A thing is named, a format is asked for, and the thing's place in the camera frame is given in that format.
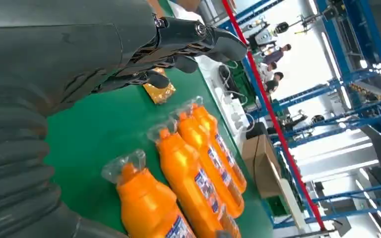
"orange plastic bottle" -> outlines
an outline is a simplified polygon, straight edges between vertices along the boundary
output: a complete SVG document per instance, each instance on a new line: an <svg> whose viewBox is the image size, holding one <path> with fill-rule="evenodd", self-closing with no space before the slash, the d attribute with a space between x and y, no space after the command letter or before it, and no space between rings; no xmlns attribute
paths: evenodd
<svg viewBox="0 0 381 238"><path fill-rule="evenodd" d="M217 231L225 230L240 238L239 228L200 165L199 153L166 126L156 126L152 131L159 133L158 139L154 136L150 139L157 144L161 170L197 237L215 238Z"/></svg>
<svg viewBox="0 0 381 238"><path fill-rule="evenodd" d="M210 138L214 149L220 156L221 161L224 163L227 171L230 173L233 181L236 183L240 193L246 190L247 182L242 173L236 159L230 153L227 145L224 143L220 133L218 133L217 119L213 117L202 104L202 98L198 97L192 102L192 115L200 125L209 131Z"/></svg>
<svg viewBox="0 0 381 238"><path fill-rule="evenodd" d="M195 238L176 204L176 195L145 167L136 150L108 163L102 176L117 183L122 222L131 238Z"/></svg>
<svg viewBox="0 0 381 238"><path fill-rule="evenodd" d="M202 167L212 180L220 199L226 204L233 218L239 217L245 208L245 202L234 184L229 172L221 162L209 141L209 133L184 108L176 111L178 132L185 142L199 151Z"/></svg>

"industrial machine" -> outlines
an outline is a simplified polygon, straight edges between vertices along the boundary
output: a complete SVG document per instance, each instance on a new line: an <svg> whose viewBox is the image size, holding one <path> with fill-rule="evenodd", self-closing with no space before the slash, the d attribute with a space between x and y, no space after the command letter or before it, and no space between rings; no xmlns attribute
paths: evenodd
<svg viewBox="0 0 381 238"><path fill-rule="evenodd" d="M126 237L61 201L43 164L46 117L91 93L166 86L154 67L193 72L194 56L246 51L225 30L156 18L145 0L0 1L0 237Z"/></svg>
<svg viewBox="0 0 381 238"><path fill-rule="evenodd" d="M234 32L244 40L242 30L246 29L247 24L258 21L263 13L284 1L260 0L238 14L233 14L228 10L230 20L224 20L220 27ZM227 2L225 0L222 2L227 9ZM298 3L304 4L303 7L307 6L302 7L303 15L300 21L296 22L303 26L299 33L306 33L311 29L317 30L316 33L319 35L324 51L327 52L333 78L325 84L270 103L261 85L261 76L256 69L256 59L254 59L256 55L249 53L240 62L260 101L260 106L254 109L251 115L254 118L267 115L271 117L278 134L276 139L280 141L276 150L283 154L284 161L291 171L292 179L290 180L295 181L297 187L295 196L301 197L305 211L309 214L301 216L301 219L298 219L297 216L289 216L284 220L275 220L271 215L271 223L275 229L296 226L300 233L309 235L311 233L301 231L304 226L300 225L300 221L317 223L322 231L326 230L324 221L360 214L369 215L375 223L381 223L381 174L376 173L376 171L381 172L381 165L378 165L381 163L381 155L378 155L378 160L373 161L374 164L363 165L364 167L374 165L371 169L363 169L364 174L366 174L364 171L367 171L370 175L371 187L362 187L359 183L357 186L360 190L313 197L312 199L306 190L306 184L301 179L298 165L289 150L289 148L354 129L364 133L366 130L371 131L366 134L372 138L373 144L378 141L376 137L381 139L381 0L314 0L298 1ZM311 124L301 128L293 128L288 131L281 129L279 120L274 113L320 95L333 93L337 93L341 102L345 103L343 112L326 119L315 118ZM306 137L295 138L297 135L325 126L329 126L329 129ZM375 149L379 150L378 154L381 154L381 143ZM379 198L370 198L369 194L373 193L378 194ZM353 198L363 200L365 204L363 208L366 207L366 209L356 209L355 207L344 211L334 209L335 201L338 199ZM317 209L317 206L321 206L321 204L330 205L329 211L325 212L325 215L319 214Z"/></svg>

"blue metal frame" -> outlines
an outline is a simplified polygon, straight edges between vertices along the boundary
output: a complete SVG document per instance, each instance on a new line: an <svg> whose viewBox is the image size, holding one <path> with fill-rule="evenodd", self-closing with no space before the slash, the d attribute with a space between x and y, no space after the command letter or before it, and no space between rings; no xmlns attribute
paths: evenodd
<svg viewBox="0 0 381 238"><path fill-rule="evenodd" d="M378 117L374 117L374 118L361 118L361 119L358 119L358 120L346 120L346 121L344 121L344 123L347 125L346 128L339 128L339 129L327 131L327 132L319 134L319 135L314 135L314 136L302 138L302 139L299 139L299 140L296 140L296 141L293 141L293 142L289 142L288 143L288 147L294 148L294 147L306 144L306 143L311 142L311 141L315 141L315 140L318 140L318 139L322 139L322 138L325 138L325 137L329 137L329 136L332 136L332 135L343 133L343 132L345 132L348 129L357 129L357 128L365 126L365 125L370 125L370 124L375 124L375 123L380 123L380 122L381 122L381 115L378 116ZM310 125L310 126L306 126L306 127L300 128L297 131L300 133L300 131L304 131L304 130L310 129L310 128L313 128L315 126L323 126L323 125L324 124L318 124L318 125L313 124L313 125Z"/></svg>
<svg viewBox="0 0 381 238"><path fill-rule="evenodd" d="M369 208L369 209L353 210L353 211L348 211L348 212L337 213L334 209L333 204L332 204L333 199L342 198L342 197L368 200L368 198L366 198L364 196L364 193L365 192L373 192L373 191L381 191L381 185L366 188L364 190L355 190L355 191L350 191L350 192L338 193L338 194L334 194L334 195L330 195L330 196L323 196L320 198L313 199L313 202L317 204L317 203L326 201L326 202L331 204L331 208L332 208L333 213L330 215L322 216L322 219L324 221L333 220L333 219L340 218L340 217L348 217L348 216L354 216L354 215L360 215L360 214L367 214L369 212L375 213L377 211L381 211L381 205L378 206L376 209L375 208ZM371 200L381 203L381 199L371 198ZM315 223L316 219L314 217L309 217L309 218L306 218L305 221L306 221L306 223ZM290 226L294 226L294 225L295 225L294 221L289 221L289 219L286 219L280 223L274 223L273 227L274 227L274 229L277 229L277 228L290 227Z"/></svg>
<svg viewBox="0 0 381 238"><path fill-rule="evenodd" d="M245 10L239 12L235 17L239 25L245 24L248 21L254 19L255 17L261 15L262 13L266 12L267 10L271 9L272 7L276 6L280 2L283 2L284 0L275 0L271 4L267 5L266 7L257 10L264 4L268 3L270 0L260 0L257 3L253 4L252 6L246 8ZM221 25L218 26L219 28L223 28L226 30L233 29L231 26L230 20L225 21Z"/></svg>
<svg viewBox="0 0 381 238"><path fill-rule="evenodd" d="M273 103L272 107L274 109L274 112L278 112L295 104L302 103L322 94L332 92L335 89L339 89L341 86L347 86L353 82L364 80L366 78L370 78L376 75L376 72L370 72L368 69L359 70L347 75L343 75L340 80L333 78L330 81L328 81L327 84L318 85L310 89L307 89L301 93L297 93L287 98L284 98L278 101L278 103ZM255 110L250 112L250 114L253 118L258 119L259 117L266 116L267 112L261 109L261 112Z"/></svg>
<svg viewBox="0 0 381 238"><path fill-rule="evenodd" d="M261 8L264 4L268 3L268 1L269 0L260 0L255 5L247 8L244 11L242 11L241 13L237 14L236 18L238 20L238 23L240 25L245 24L248 21L252 20L254 17L258 17L259 15L261 15L262 13L267 11L268 9L271 9L272 7L279 4L280 2L283 2L284 0L272 1L266 7ZM374 54L372 54L371 52L373 52L373 53L377 52L377 54L379 55L379 58L381 59L381 38L379 35L379 31L376 27L376 24L373 20L373 15L372 15L370 6L367 3L367 0L345 0L345 1L350 1L346 5L346 7L348 8L347 12L348 12L350 19L353 21L352 23L353 23L353 28L355 29L355 34L356 34L357 38L359 39L359 45L362 49L362 52L365 54L366 59L368 59L369 63L374 62L372 59L372 57L374 57ZM320 12L324 11L327 8L326 0L316 0L316 2L317 2L317 6L318 6L318 9ZM363 18L366 19L365 23L360 22L360 20ZM331 46L331 49L332 49L333 54L334 54L333 56L335 57L336 62L337 62L338 70L340 71L340 74L343 75L342 79L341 80L332 79L329 81L329 85L316 86L316 87L313 87L313 88L306 90L302 93L299 93L299 94L287 97L283 100L280 100L277 104L275 104L275 105L273 104L275 112L280 111L283 108L287 108L287 107L290 107L290 106L295 105L297 103L300 103L300 102L309 100L311 98L317 97L317 96L322 95L324 93L331 92L335 89L338 89L341 86L348 85L352 82L355 82L356 80L361 80L361 79L366 78L366 77L374 76L374 74L375 74L374 72L368 72L367 70L361 71L361 73L358 73L358 72L352 73L351 72L349 62L347 61L346 55L343 51L342 44L340 42L337 30L336 30L335 25L334 25L334 21L326 21L324 19L323 23L324 23L324 26L326 29L327 40ZM234 28L231 25L231 22L229 20L224 22L223 24L221 24L220 27L231 31L233 34L236 34L236 32L234 31ZM370 45L370 41L364 40L364 38L368 37L369 35L371 35L371 37L369 37L369 38L372 39L371 45ZM258 118L259 114L261 114L262 116L265 116L267 114L266 110L265 110L265 105L264 105L264 102L262 100L262 96L260 94L260 91L258 90L258 84L256 82L256 79L255 79L252 71L251 71L248 59L246 59L246 58L243 59L242 64L245 68L245 71L246 71L248 78L250 79L250 82L252 83L252 85L255 88L255 93L258 96L258 98L260 99L260 103L261 103L261 108L260 108L261 111L260 112L259 111L253 112L252 116L254 118ZM336 129L336 130L329 131L329 132L326 132L326 133L323 133L320 135L316 135L316 136L304 138L304 139L301 139L298 141L290 142L289 147L295 147L297 145L304 144L304 143L307 143L307 142L310 142L310 141L313 141L316 139L320 139L320 138L324 138L327 136L342 133L342 132L346 131L347 129L354 129L354 128L358 128L358 127L368 125L368 124L371 124L371 125L373 125L373 127L378 128L378 131L380 131L380 133L381 133L381 114L377 117L365 118L362 116L363 114L361 113L361 111L368 110L370 108L375 108L375 107L376 108L379 107L379 111L381 112L381 102L376 103L376 104L371 104L371 105L365 105L363 107L360 104L358 104L358 106L360 108L358 108L357 110L347 112L343 115L336 116L332 119L328 119L328 120L316 123L316 124L311 125L311 126L307 126L307 127L295 130L295 131L287 132L285 135L289 137L289 136L296 135L297 133L302 132L306 129L314 128L316 126L324 126L324 125L328 125L328 124L338 124L339 122L337 120L339 120L341 118L349 117L349 116L352 116L355 114L358 114L360 116L360 119L344 121L345 124L348 124L346 128ZM294 174L295 174L294 171L291 170L291 168L290 168L290 173L292 176L294 176ZM298 191L301 190L300 186L302 186L302 184L296 183L296 187L297 187ZM372 189L379 189L379 188L381 188L381 186L371 188L371 189L366 189L366 190L372 191ZM363 193L363 192L364 191L353 191L353 192L348 192L348 193L336 194L334 196L321 197L319 199L314 199L314 202L319 203L320 201L325 201L327 199L330 200L330 199L336 198L336 197L350 197L350 198L356 198L356 199L363 199L364 197L356 196L356 194ZM304 198L302 194L301 194L301 199L303 202L306 201L306 198ZM288 227L288 226L294 225L294 222L290 221L290 218L287 218L284 221L282 221L278 224L275 224L274 219L272 217L272 212L269 210L269 207L265 204L265 201L262 204L265 207L265 210L267 211L269 219L270 219L271 223L273 224L274 228ZM350 212L344 212L344 213L335 213L334 212L334 214L324 216L323 220L331 220L331 219L335 219L338 217L363 214L363 213L368 213L368 212L376 212L376 211L381 211L381 207L378 207L378 209L364 209L361 211L350 211ZM316 222L316 219L312 215L312 211L310 209L308 209L308 212L310 214L310 217L306 219L306 222L307 223Z"/></svg>

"ceiling light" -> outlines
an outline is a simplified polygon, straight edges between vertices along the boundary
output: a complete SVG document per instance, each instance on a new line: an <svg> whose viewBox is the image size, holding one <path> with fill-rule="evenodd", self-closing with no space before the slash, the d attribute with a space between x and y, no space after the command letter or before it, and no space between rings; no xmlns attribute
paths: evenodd
<svg viewBox="0 0 381 238"><path fill-rule="evenodd" d="M360 65L361 65L362 68L367 68L368 67L367 66L367 62L364 59L360 60Z"/></svg>
<svg viewBox="0 0 381 238"><path fill-rule="evenodd" d="M339 73L339 69L335 61L334 53L332 52L331 46L329 45L328 37L326 36L324 32L322 32L321 35L322 35L323 43L325 44L326 51L331 60L331 65L332 65L332 68L334 69L335 75L338 79L341 79L341 74Z"/></svg>
<svg viewBox="0 0 381 238"><path fill-rule="evenodd" d="M362 144L362 145L358 145L358 146L353 146L353 147L345 148L345 149L342 149L342 150L328 152L326 154L321 154L321 155L318 155L318 156L314 156L314 157L306 158L306 159L303 159L303 160L299 160L297 162L297 165L298 166L307 165L307 164L310 164L310 163L313 163L313 162L318 162L318 161L325 160L325 159L328 159L328 158L331 158L331 157L335 157L335 156L338 156L338 155L343 155L343 154L346 154L346 153L351 153L353 151L362 150L362 149L369 148L369 147L372 147L372 146L373 146L373 143L366 143L366 144Z"/></svg>
<svg viewBox="0 0 381 238"><path fill-rule="evenodd" d="M325 181L329 181L329 180L345 178L347 176L350 176L350 174L349 173L341 173L341 174L337 174L337 175L331 175L328 177L316 179L315 182L325 182Z"/></svg>
<svg viewBox="0 0 381 238"><path fill-rule="evenodd" d="M334 174L340 174L340 173L348 172L351 170L357 170L359 168L375 165L378 163L379 163L379 160L372 160L372 161L367 161L367 162L363 162L363 163L359 163L359 164L341 167L341 168L334 169L334 170L328 170L328 171L317 173L317 174L303 176L302 181L303 182L309 182L312 180L320 179L320 178L331 176Z"/></svg>
<svg viewBox="0 0 381 238"><path fill-rule="evenodd" d="M360 169L360 173L361 173L367 180L369 180L369 175L366 173L366 171L365 171L363 168Z"/></svg>
<svg viewBox="0 0 381 238"><path fill-rule="evenodd" d="M310 5L310 8L312 9L313 14L316 15L318 13L318 10L316 8L315 1L309 0L309 5Z"/></svg>
<svg viewBox="0 0 381 238"><path fill-rule="evenodd" d="M344 129L344 128L347 127L347 125L346 125L345 123L343 123L343 122L340 122L340 123L338 124L338 126L339 126L340 128L342 128L342 129Z"/></svg>
<svg viewBox="0 0 381 238"><path fill-rule="evenodd" d="M356 184L357 184L357 187L359 187L359 189L361 191L364 190L363 186L361 185L361 183L356 180ZM369 194L367 194L367 192L363 192L364 196L367 198L367 200L369 201L369 203L371 204L371 206L374 208L374 209L377 209L378 206L376 205L376 203L370 198ZM378 211L378 215L379 217L381 218L381 211Z"/></svg>
<svg viewBox="0 0 381 238"><path fill-rule="evenodd" d="M341 86L342 96L344 97L345 105L348 107L348 109L351 109L351 102L350 98L348 97L347 90L344 86Z"/></svg>
<svg viewBox="0 0 381 238"><path fill-rule="evenodd" d="M369 212L369 217L372 219L373 223L378 228L378 230L379 230L379 232L381 234L381 227L379 226L378 222L376 221L376 219L373 217L373 215L370 212Z"/></svg>

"bottle cap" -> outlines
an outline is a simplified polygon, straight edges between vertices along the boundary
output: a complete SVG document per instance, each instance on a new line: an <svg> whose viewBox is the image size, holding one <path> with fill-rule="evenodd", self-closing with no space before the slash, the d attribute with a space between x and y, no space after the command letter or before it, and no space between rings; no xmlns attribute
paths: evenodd
<svg viewBox="0 0 381 238"><path fill-rule="evenodd" d="M170 120L183 121L192 115L192 106L187 104L170 113Z"/></svg>
<svg viewBox="0 0 381 238"><path fill-rule="evenodd" d="M165 139L171 134L177 132L177 123L174 119L169 119L164 123L155 125L147 131L148 139L158 144L161 139Z"/></svg>
<svg viewBox="0 0 381 238"><path fill-rule="evenodd" d="M122 184L131 180L144 168L145 152L138 149L126 156L111 160L103 167L101 176L112 183Z"/></svg>

